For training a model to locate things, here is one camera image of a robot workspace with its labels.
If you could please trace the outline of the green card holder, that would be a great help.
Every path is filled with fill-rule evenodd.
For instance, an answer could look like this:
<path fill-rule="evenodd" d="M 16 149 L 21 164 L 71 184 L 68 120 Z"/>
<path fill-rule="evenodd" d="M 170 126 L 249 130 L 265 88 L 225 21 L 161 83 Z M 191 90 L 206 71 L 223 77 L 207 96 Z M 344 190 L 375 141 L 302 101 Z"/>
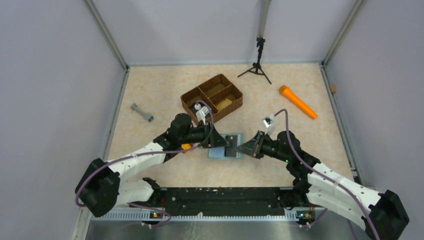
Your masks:
<path fill-rule="evenodd" d="M 216 160 L 238 160 L 244 157 L 243 154 L 236 151 L 244 141 L 243 133 L 224 133 L 221 135 L 229 143 L 228 146 L 209 148 L 207 157 Z"/>

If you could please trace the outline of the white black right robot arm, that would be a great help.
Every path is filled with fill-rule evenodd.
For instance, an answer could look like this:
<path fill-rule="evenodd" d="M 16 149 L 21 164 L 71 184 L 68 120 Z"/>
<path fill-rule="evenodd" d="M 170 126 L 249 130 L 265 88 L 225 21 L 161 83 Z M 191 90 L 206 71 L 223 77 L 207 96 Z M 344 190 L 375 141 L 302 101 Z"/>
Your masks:
<path fill-rule="evenodd" d="M 293 200 L 297 205 L 310 203 L 337 213 L 372 240 L 397 240 L 410 222 L 395 192 L 379 192 L 338 174 L 302 150 L 291 131 L 280 132 L 275 140 L 258 131 L 235 150 L 256 159 L 267 156 L 286 162 L 286 169 L 294 176 Z"/>

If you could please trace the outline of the grey striped credit card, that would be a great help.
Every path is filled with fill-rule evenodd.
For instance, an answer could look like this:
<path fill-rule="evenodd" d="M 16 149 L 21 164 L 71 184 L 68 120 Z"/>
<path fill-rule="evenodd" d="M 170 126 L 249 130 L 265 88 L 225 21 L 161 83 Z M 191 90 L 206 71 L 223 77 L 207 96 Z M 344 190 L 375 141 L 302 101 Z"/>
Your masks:
<path fill-rule="evenodd" d="M 239 144 L 239 135 L 227 135 L 225 139 L 230 143 L 230 145 L 228 147 L 225 147 L 224 156 L 227 158 L 237 158 L 238 152 L 236 151 L 236 147 Z"/>

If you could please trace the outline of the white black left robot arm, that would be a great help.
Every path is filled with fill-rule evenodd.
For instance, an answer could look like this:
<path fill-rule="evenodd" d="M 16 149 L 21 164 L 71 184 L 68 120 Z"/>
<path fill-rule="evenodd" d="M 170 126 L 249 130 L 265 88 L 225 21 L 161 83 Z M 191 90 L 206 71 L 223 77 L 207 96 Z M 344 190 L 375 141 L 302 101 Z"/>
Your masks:
<path fill-rule="evenodd" d="M 75 203 L 79 207 L 87 207 L 95 217 L 105 215 L 116 206 L 133 202 L 156 206 L 161 194 L 152 179 L 144 178 L 137 182 L 127 180 L 183 153 L 184 144 L 192 144 L 193 149 L 229 146 L 213 123 L 201 121 L 194 126 L 188 114 L 179 113 L 164 133 L 144 147 L 114 160 L 94 159 L 75 189 Z"/>

